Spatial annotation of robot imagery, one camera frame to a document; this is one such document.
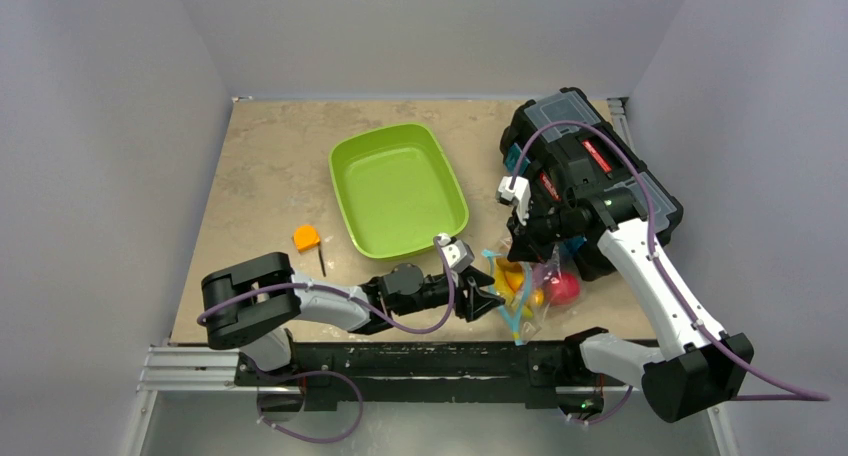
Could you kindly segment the clear zip top bag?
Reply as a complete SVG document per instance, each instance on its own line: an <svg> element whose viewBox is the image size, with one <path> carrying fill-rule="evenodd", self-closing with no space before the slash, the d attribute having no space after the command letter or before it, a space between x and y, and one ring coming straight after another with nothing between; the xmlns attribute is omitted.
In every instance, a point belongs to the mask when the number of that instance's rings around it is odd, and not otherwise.
<svg viewBox="0 0 848 456"><path fill-rule="evenodd" d="M504 300L498 314L515 345L537 336L546 320L576 304L583 288L571 268L570 255L558 249L541 263L510 262L503 252L485 250L494 283L488 290Z"/></svg>

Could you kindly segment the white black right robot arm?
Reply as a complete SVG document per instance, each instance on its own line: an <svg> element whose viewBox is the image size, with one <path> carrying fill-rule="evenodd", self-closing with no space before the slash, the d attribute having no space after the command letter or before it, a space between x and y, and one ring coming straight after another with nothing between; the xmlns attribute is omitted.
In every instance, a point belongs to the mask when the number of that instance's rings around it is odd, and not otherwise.
<svg viewBox="0 0 848 456"><path fill-rule="evenodd" d="M640 390L654 413L676 422L734 399L744 364L754 355L744 334L730 336L698 302L659 245L646 211L619 187L579 200L544 218L532 218L531 190L522 177L504 177L497 199L513 209L512 246L530 236L597 235L596 247L628 284L654 330L654 348L603 329L568 338L561 357L564 375L584 383L604 374Z"/></svg>

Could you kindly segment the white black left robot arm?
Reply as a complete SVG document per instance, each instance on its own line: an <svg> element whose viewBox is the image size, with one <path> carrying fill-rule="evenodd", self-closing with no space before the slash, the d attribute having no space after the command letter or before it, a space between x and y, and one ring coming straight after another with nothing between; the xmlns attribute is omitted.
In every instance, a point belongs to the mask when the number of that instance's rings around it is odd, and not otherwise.
<svg viewBox="0 0 848 456"><path fill-rule="evenodd" d="M463 261L440 275L413 264L355 286L340 286L295 270L287 254L269 253L203 278L197 323L214 350L236 349L272 384L297 375L298 358L285 323L297 320L373 335L399 329L398 317L443 307L444 316L473 322L503 305L494 280Z"/></svg>

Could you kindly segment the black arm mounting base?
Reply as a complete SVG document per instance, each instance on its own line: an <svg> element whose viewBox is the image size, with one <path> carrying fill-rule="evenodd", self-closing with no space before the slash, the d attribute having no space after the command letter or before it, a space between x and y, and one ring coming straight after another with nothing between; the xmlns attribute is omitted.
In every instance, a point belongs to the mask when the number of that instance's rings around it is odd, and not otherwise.
<svg viewBox="0 0 848 456"><path fill-rule="evenodd" d="M262 405L333 411L341 402L519 404L595 415L621 381L589 372L573 338L512 342L297 343L290 366L263 374L246 356L234 383Z"/></svg>

